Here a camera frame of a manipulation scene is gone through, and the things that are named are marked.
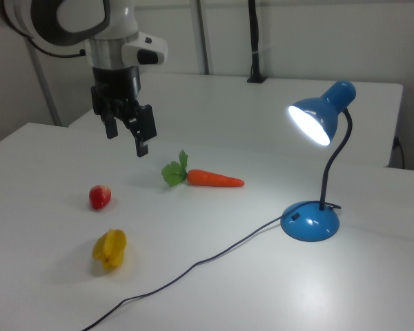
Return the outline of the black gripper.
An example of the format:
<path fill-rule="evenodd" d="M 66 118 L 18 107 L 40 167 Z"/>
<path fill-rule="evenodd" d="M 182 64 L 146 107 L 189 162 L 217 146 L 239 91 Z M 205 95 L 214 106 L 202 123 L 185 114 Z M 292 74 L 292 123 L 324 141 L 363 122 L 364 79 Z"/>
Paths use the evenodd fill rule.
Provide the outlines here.
<path fill-rule="evenodd" d="M 139 69 L 135 66 L 119 70 L 92 69 L 94 86 L 91 87 L 93 111 L 100 116 L 108 139 L 118 136 L 120 120 L 135 138 L 139 158 L 148 154 L 146 141 L 157 136 L 152 106 L 141 105 Z"/>

